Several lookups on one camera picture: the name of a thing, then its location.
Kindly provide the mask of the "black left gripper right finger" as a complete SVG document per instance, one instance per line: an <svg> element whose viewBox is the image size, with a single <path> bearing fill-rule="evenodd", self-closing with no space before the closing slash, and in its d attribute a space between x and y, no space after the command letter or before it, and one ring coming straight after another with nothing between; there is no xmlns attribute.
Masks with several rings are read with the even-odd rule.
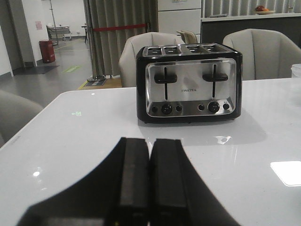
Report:
<svg viewBox="0 0 301 226"><path fill-rule="evenodd" d="M237 226L189 161L180 140L157 139L150 158L152 226Z"/></svg>

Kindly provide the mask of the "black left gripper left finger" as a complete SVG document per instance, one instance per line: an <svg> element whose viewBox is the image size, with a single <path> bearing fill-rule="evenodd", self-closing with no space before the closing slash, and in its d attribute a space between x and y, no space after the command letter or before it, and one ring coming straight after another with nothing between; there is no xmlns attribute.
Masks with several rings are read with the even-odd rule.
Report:
<svg viewBox="0 0 301 226"><path fill-rule="evenodd" d="M20 226L145 226L149 152L145 140L122 137L81 180L32 205Z"/></svg>

